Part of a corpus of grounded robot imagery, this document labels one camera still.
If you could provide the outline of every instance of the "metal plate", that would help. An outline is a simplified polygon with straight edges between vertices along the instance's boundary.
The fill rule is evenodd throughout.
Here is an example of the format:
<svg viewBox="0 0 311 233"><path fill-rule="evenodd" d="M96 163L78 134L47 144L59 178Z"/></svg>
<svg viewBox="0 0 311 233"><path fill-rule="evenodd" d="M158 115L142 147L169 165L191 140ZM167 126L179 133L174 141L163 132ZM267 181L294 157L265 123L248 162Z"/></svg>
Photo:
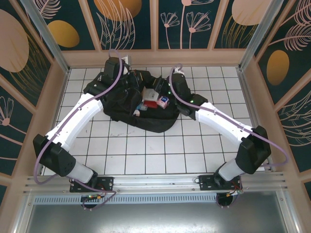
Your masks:
<svg viewBox="0 0 311 233"><path fill-rule="evenodd" d="M106 191L111 191L113 188L113 177L99 177L96 189L102 189L101 185L104 186ZM94 193L94 191L82 187L76 181L71 181L69 192L71 193Z"/></svg>
<svg viewBox="0 0 311 233"><path fill-rule="evenodd" d="M237 176L233 178L231 181L227 181L222 187L219 187L215 184L213 180L213 175L203 175L199 176L199 185L201 191L208 190L234 190L234 184L240 184L240 178Z"/></svg>

